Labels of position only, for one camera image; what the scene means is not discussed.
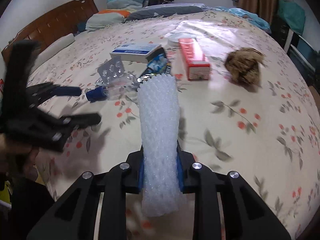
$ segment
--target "hand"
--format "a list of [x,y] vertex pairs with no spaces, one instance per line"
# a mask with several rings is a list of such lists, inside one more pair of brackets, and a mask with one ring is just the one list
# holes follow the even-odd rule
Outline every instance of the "hand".
[[19,143],[8,139],[4,134],[0,134],[0,172],[6,173],[9,171],[8,157],[10,155],[27,155],[23,165],[23,172],[26,174],[33,167],[35,158],[39,153],[39,148],[31,145]]

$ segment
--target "box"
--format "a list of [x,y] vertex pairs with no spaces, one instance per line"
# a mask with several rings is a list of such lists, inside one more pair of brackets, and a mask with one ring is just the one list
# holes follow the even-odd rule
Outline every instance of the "box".
[[208,80],[211,70],[210,63],[196,39],[179,39],[179,46],[186,64],[188,80]]
[[111,57],[120,56],[124,61],[148,63],[155,56],[164,53],[161,44],[131,43],[123,44],[110,52]]

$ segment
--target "wooden headboard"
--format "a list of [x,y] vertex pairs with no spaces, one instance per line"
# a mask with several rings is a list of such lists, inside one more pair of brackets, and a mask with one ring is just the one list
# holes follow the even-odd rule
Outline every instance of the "wooden headboard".
[[37,40],[41,51],[57,39],[76,33],[77,24],[89,19],[98,9],[93,0],[73,0],[45,13],[24,27],[17,36],[2,50],[4,62],[9,61],[12,42],[25,39]]

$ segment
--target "metal screw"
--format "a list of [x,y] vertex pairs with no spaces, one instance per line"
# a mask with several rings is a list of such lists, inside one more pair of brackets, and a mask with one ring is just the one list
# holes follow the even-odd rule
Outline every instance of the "metal screw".
[[67,117],[63,120],[63,124],[70,123],[70,121],[71,121],[71,118]]
[[236,172],[236,171],[231,171],[230,172],[230,177],[233,178],[233,179],[236,179],[239,177],[239,173]]
[[90,171],[86,171],[82,174],[82,178],[84,179],[89,179],[91,178],[91,176],[92,176],[92,173]]
[[193,164],[192,164],[192,167],[193,167],[194,169],[196,169],[196,170],[199,170],[199,169],[202,168],[202,165],[201,165],[201,163],[193,163]]
[[123,170],[126,170],[130,167],[130,164],[129,163],[121,163],[120,164],[120,168],[123,169]]
[[57,132],[53,137],[52,137],[52,141],[56,142],[61,138],[62,134]]

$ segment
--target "white foam sleeve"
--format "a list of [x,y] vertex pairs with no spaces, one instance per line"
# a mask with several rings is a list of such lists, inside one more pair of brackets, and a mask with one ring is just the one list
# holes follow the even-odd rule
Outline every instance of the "white foam sleeve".
[[180,110],[175,78],[162,74],[138,89],[144,154],[142,211],[161,216],[178,210],[177,139]]

